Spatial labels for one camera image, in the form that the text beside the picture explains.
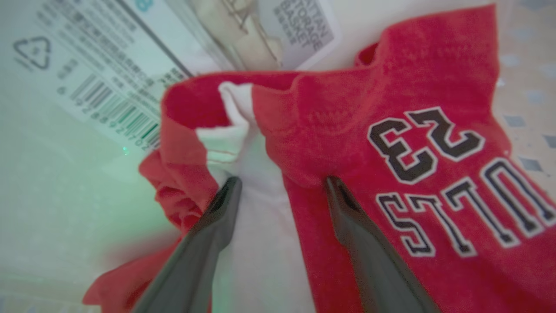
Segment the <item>red jersey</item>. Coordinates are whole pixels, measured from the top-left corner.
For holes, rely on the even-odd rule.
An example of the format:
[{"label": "red jersey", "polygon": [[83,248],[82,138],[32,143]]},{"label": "red jersey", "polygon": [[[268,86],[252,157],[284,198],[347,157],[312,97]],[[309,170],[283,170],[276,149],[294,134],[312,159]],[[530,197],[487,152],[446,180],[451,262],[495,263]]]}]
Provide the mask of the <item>red jersey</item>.
[{"label": "red jersey", "polygon": [[[442,311],[554,311],[556,209],[509,159],[510,142],[492,116],[495,25],[494,6],[435,14],[389,27],[352,69],[182,82],[163,100],[161,147],[140,171],[185,234],[227,175],[249,184],[247,169],[234,163],[253,145],[249,134],[260,135],[280,170],[268,177],[284,190],[295,222],[308,310],[363,310],[322,185],[334,175]],[[207,129],[233,134],[216,144],[217,132]],[[264,175],[253,179],[253,190],[265,184]],[[128,310],[167,255],[100,277],[85,303]]]}]

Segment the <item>barcode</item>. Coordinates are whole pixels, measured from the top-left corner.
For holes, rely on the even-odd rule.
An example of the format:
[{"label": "barcode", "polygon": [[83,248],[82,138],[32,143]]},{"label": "barcode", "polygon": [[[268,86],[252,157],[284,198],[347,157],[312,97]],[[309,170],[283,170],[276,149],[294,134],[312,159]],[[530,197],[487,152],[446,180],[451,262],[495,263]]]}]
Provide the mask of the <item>barcode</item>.
[{"label": "barcode", "polygon": [[96,75],[86,78],[70,95],[82,112],[143,150],[160,146],[160,123],[129,99],[116,94]]}]

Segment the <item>product label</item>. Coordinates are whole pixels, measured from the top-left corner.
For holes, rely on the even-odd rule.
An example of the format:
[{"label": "product label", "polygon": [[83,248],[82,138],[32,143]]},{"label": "product label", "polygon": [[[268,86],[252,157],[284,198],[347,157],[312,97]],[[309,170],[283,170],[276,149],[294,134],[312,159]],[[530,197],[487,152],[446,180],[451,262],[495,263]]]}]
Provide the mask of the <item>product label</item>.
[{"label": "product label", "polygon": [[144,10],[133,0],[33,1],[3,30],[3,66],[116,142],[151,151],[166,88],[231,68],[197,53],[203,48],[163,1]]},{"label": "product label", "polygon": [[[160,144],[160,100],[169,86],[235,69],[189,2],[171,7],[168,1],[18,2],[12,20],[4,21],[9,27],[0,30],[1,66],[126,150],[148,153]],[[283,69],[307,68],[337,43],[339,31],[323,4],[259,0],[254,6],[268,36],[284,48]]]}]

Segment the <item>number 23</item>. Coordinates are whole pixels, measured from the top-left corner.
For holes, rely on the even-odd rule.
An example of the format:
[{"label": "number 23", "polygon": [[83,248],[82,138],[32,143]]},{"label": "number 23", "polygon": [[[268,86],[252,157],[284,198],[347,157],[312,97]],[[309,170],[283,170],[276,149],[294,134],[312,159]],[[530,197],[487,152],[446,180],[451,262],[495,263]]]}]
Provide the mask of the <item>number 23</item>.
[{"label": "number 23", "polygon": [[[461,161],[483,148],[484,138],[471,130],[461,131],[459,140],[450,141],[455,124],[444,115],[439,107],[410,111],[406,112],[405,115],[417,127],[434,125],[428,132],[427,137],[442,156],[455,162]],[[368,139],[373,147],[386,159],[388,167],[398,180],[404,184],[413,185],[432,175],[436,171],[438,160],[428,147],[412,153],[403,138],[400,137],[393,142],[389,142],[385,137],[390,132],[401,135],[410,129],[411,126],[407,121],[388,118],[369,127]],[[408,154],[411,154],[413,162],[404,164],[401,159]]]}]

